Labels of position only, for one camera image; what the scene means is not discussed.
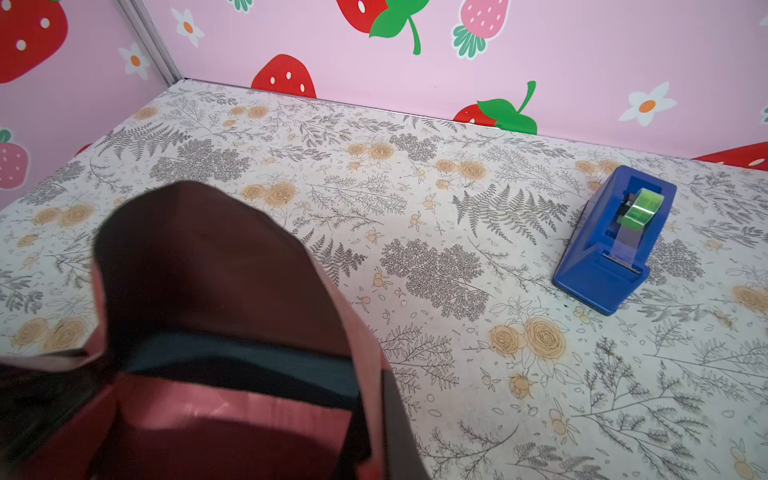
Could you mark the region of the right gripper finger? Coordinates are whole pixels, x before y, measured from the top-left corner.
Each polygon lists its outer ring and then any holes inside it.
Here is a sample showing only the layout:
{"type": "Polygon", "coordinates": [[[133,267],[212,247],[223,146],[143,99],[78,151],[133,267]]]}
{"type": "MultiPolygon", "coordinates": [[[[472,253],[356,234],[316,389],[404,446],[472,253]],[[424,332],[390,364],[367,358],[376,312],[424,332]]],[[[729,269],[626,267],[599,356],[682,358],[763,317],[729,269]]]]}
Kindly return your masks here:
{"type": "Polygon", "coordinates": [[[382,473],[386,480],[428,480],[394,373],[381,371],[382,473]]]}

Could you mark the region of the dark red wrapping paper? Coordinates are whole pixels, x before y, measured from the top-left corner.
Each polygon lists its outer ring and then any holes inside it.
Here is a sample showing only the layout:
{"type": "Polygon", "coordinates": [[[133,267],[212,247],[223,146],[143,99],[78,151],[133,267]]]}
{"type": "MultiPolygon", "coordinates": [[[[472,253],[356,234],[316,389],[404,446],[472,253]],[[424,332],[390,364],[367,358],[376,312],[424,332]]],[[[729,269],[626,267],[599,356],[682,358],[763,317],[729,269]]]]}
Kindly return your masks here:
{"type": "Polygon", "coordinates": [[[86,344],[1,361],[5,479],[422,479],[391,366],[308,250],[192,181],[101,226],[86,344]]]}

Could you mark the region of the dark navy gift box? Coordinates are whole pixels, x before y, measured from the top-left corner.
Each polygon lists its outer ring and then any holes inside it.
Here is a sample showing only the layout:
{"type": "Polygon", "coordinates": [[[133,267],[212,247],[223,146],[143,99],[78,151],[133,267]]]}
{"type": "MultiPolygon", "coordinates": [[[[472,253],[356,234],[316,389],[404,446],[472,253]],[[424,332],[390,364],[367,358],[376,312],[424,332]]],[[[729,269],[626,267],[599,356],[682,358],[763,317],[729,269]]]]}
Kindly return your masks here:
{"type": "Polygon", "coordinates": [[[349,359],[203,334],[155,334],[132,349],[121,370],[348,411],[360,404],[349,359]]]}

